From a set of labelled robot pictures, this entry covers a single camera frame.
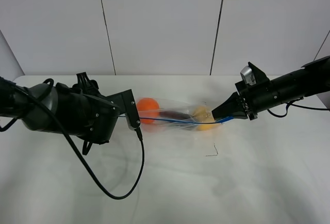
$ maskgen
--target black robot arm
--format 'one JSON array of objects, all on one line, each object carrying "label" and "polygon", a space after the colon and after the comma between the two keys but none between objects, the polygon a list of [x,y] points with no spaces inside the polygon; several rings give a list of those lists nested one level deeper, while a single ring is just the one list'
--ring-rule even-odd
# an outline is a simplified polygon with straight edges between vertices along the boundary
[{"label": "black robot arm", "polygon": [[330,90],[330,56],[302,67],[271,81],[249,62],[241,71],[243,80],[235,84],[237,92],[212,111],[214,118],[253,120],[261,111]]},{"label": "black robot arm", "polygon": [[[38,98],[69,135],[84,140],[84,155],[93,143],[109,142],[121,114],[125,114],[129,127],[140,134],[140,119],[131,90],[106,97],[100,94],[97,82],[89,80],[86,73],[78,74],[77,78],[78,83],[72,88],[62,83],[53,86],[52,79],[31,88],[20,88]],[[26,96],[15,91],[15,87],[18,86],[0,78],[0,116],[13,117],[14,121],[22,119],[30,130],[61,133],[53,119],[31,104]]]}]

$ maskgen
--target white table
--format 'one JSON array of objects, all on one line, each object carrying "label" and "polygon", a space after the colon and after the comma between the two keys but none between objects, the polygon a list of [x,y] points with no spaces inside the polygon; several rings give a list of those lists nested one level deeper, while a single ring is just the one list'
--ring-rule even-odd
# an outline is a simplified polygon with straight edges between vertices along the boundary
[{"label": "white table", "polygon": [[[33,86],[52,77],[22,76]],[[238,76],[91,76],[110,95],[131,88],[138,97],[215,107],[235,91]],[[316,97],[299,104],[324,107]],[[274,108],[282,114],[285,107]],[[0,134],[0,223],[329,223],[330,114],[291,107],[286,118],[267,112],[213,131],[144,132],[145,168],[133,194],[106,197],[62,135],[33,132],[21,122]],[[74,138],[82,148],[82,141]],[[141,150],[119,121],[109,144],[86,157],[111,192],[135,181]]]}]

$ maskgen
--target orange fruit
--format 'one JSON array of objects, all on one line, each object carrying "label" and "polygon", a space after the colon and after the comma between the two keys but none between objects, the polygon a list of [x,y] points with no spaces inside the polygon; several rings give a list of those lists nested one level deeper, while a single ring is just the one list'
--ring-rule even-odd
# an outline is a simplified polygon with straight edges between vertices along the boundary
[{"label": "orange fruit", "polygon": [[[159,116],[159,104],[156,100],[152,98],[142,98],[136,105],[140,118],[148,117],[148,118],[157,118]],[[141,119],[141,123],[151,124],[154,120],[152,119]]]}]

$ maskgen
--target wire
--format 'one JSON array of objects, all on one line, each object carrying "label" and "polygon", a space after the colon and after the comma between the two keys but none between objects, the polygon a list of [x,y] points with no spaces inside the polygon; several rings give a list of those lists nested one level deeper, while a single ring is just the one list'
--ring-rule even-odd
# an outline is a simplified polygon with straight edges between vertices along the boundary
[{"label": "wire", "polygon": [[186,123],[186,124],[217,124],[217,123],[224,123],[233,119],[233,117],[226,117],[216,122],[191,122],[191,121],[182,121],[176,119],[167,119],[167,118],[151,118],[151,117],[140,117],[140,119],[147,119],[147,120],[158,120],[158,121],[168,121],[168,122],[179,122],[179,123]]},{"label": "wire", "polygon": [[56,125],[58,126],[58,128],[61,130],[61,132],[64,135],[64,137],[67,139],[68,143],[70,144],[70,146],[73,149],[74,153],[79,158],[80,162],[86,168],[88,174],[91,176],[91,178],[93,179],[93,181],[97,184],[97,186],[108,197],[110,197],[112,199],[116,199],[116,200],[121,200],[121,199],[124,199],[124,198],[128,197],[133,192],[133,190],[135,189],[135,187],[137,186],[137,184],[138,184],[138,182],[140,180],[140,177],[141,177],[141,174],[142,174],[142,170],[143,170],[143,166],[144,166],[144,145],[143,145],[142,133],[141,133],[140,128],[137,128],[136,129],[136,132],[138,134],[138,137],[139,137],[139,140],[140,140],[140,143],[141,143],[141,149],[142,149],[142,163],[141,163],[140,172],[139,172],[139,175],[138,175],[138,177],[137,177],[137,179],[136,179],[133,187],[130,189],[130,191],[127,194],[118,197],[118,196],[115,196],[115,195],[111,194],[109,191],[107,191],[107,189],[100,183],[100,181],[95,176],[94,172],[89,167],[88,163],[86,162],[86,160],[84,159],[84,157],[82,156],[82,154],[79,152],[77,146],[74,144],[73,140],[71,139],[71,137],[69,136],[69,134],[67,133],[67,131],[65,130],[65,128],[63,127],[63,125],[57,119],[57,117],[44,104],[42,104],[38,99],[36,99],[35,97],[33,97],[30,93],[24,91],[20,87],[16,86],[16,84],[14,84],[14,83],[11,83],[11,85],[15,88],[15,91],[17,91],[17,92],[25,95],[28,99],[30,99],[32,102],[34,102],[39,108],[41,108],[46,114],[48,114],[52,118],[52,120],[56,123]]},{"label": "wire", "polygon": [[313,108],[313,107],[307,107],[307,106],[302,106],[302,105],[297,105],[297,104],[293,104],[294,102],[296,101],[299,101],[300,99],[297,99],[297,100],[292,100],[290,101],[289,103],[287,103],[287,105],[285,106],[285,110],[286,110],[286,113],[284,115],[277,115],[273,112],[271,112],[269,109],[267,110],[271,115],[275,116],[275,117],[279,117],[279,118],[282,118],[282,117],[286,117],[286,115],[288,114],[288,109],[290,106],[294,106],[294,107],[298,107],[298,108],[303,108],[303,109],[311,109],[311,110],[330,110],[330,109],[327,109],[327,108]]},{"label": "wire", "polygon": [[327,108],[313,108],[313,107],[307,107],[307,106],[296,105],[296,104],[292,104],[292,106],[303,108],[303,109],[312,109],[312,110],[330,110],[330,109],[327,109]]},{"label": "wire", "polygon": [[[39,101],[42,101],[45,97],[48,96],[48,94],[50,94],[50,92],[52,91],[53,85],[54,85],[54,80],[52,78],[48,78],[43,83],[45,83],[45,84],[48,84],[49,83],[49,85],[47,86],[46,90],[37,98]],[[4,126],[4,127],[1,127],[0,126],[0,132],[7,131],[11,126],[13,126],[14,123],[16,123],[16,121],[18,119],[24,118],[28,114],[29,110],[30,109],[24,111],[23,114],[21,114],[20,116],[11,119],[10,122],[8,122],[6,124],[6,126]]]}]

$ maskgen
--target black cable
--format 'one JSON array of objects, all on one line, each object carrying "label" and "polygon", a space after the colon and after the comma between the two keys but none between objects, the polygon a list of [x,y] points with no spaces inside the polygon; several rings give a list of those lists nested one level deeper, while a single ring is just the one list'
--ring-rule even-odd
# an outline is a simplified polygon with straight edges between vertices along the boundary
[{"label": "black cable", "polygon": [[[50,94],[50,92],[52,91],[53,85],[54,85],[54,80],[52,78],[48,78],[43,83],[45,83],[45,84],[49,83],[49,85],[47,86],[46,90],[38,97],[39,101],[42,101],[45,97],[48,96],[48,94]],[[24,111],[24,113],[21,114],[20,116],[11,119],[10,122],[8,122],[6,124],[6,126],[4,126],[4,127],[0,126],[0,132],[7,131],[11,126],[13,126],[14,123],[16,123],[17,120],[24,118],[29,113],[29,111],[30,111],[30,109]]]},{"label": "black cable", "polygon": [[91,147],[92,147],[93,143],[92,142],[89,142],[89,141],[86,141],[84,140],[84,144],[82,146],[82,153],[83,155],[87,155],[89,150],[91,150]]},{"label": "black cable", "polygon": [[286,110],[286,112],[285,112],[284,115],[277,115],[277,114],[271,112],[269,109],[268,109],[267,111],[269,112],[269,114],[271,114],[272,116],[275,116],[275,117],[279,117],[279,118],[286,117],[287,114],[288,114],[288,109],[289,109],[289,107],[290,107],[295,101],[297,101],[297,100],[293,100],[293,101],[290,101],[289,103],[287,103],[287,105],[285,106],[285,110]]},{"label": "black cable", "polygon": [[298,108],[303,108],[303,109],[311,109],[311,110],[330,110],[330,109],[327,109],[327,108],[313,108],[313,107],[307,107],[307,106],[293,104],[294,102],[299,101],[299,100],[300,99],[297,99],[297,100],[293,100],[293,101],[290,101],[289,103],[287,103],[287,105],[285,106],[286,113],[284,115],[277,115],[277,114],[271,112],[269,109],[267,111],[272,116],[282,118],[282,117],[285,117],[288,114],[288,109],[289,109],[290,106],[294,106],[294,107],[298,107]]},{"label": "black cable", "polygon": [[312,108],[312,107],[307,107],[307,106],[302,106],[302,105],[296,105],[296,104],[292,104],[292,106],[303,108],[303,109],[312,109],[312,110],[330,110],[330,109],[327,109],[327,108]]},{"label": "black cable", "polygon": [[62,126],[62,124],[60,123],[60,121],[57,119],[57,117],[44,105],[42,104],[38,99],[36,99],[35,97],[33,97],[31,94],[29,94],[28,92],[24,91],[23,89],[21,89],[20,87],[17,87],[14,83],[12,83],[12,86],[15,88],[15,91],[25,95],[28,99],[30,99],[32,102],[34,102],[39,108],[41,108],[46,114],[48,114],[52,120],[56,123],[56,125],[59,127],[59,129],[61,130],[62,134],[64,135],[64,137],[67,139],[68,143],[70,144],[71,148],[73,149],[73,151],[75,152],[75,154],[77,155],[77,157],[79,158],[80,162],[83,164],[83,166],[86,168],[86,170],[88,171],[88,174],[91,176],[91,178],[94,180],[94,182],[97,184],[97,186],[110,198],[112,199],[116,199],[116,200],[121,200],[124,199],[126,197],[128,197],[133,190],[135,189],[135,187],[137,186],[141,174],[142,174],[142,170],[143,170],[143,166],[144,166],[144,145],[143,145],[143,139],[142,139],[142,133],[140,128],[136,129],[138,138],[140,140],[141,143],[141,149],[142,149],[142,163],[141,163],[141,168],[140,168],[140,172],[139,175],[133,185],[133,187],[130,189],[130,191],[123,195],[123,196],[114,196],[113,194],[111,194],[110,192],[107,191],[107,189],[100,183],[100,181],[97,179],[97,177],[95,176],[94,172],[92,171],[92,169],[89,167],[88,163],[86,162],[86,160],[84,159],[84,157],[82,156],[82,154],[79,152],[78,148],[76,147],[76,145],[74,144],[73,140],[71,139],[71,137],[68,135],[67,131],[65,130],[65,128]]}]

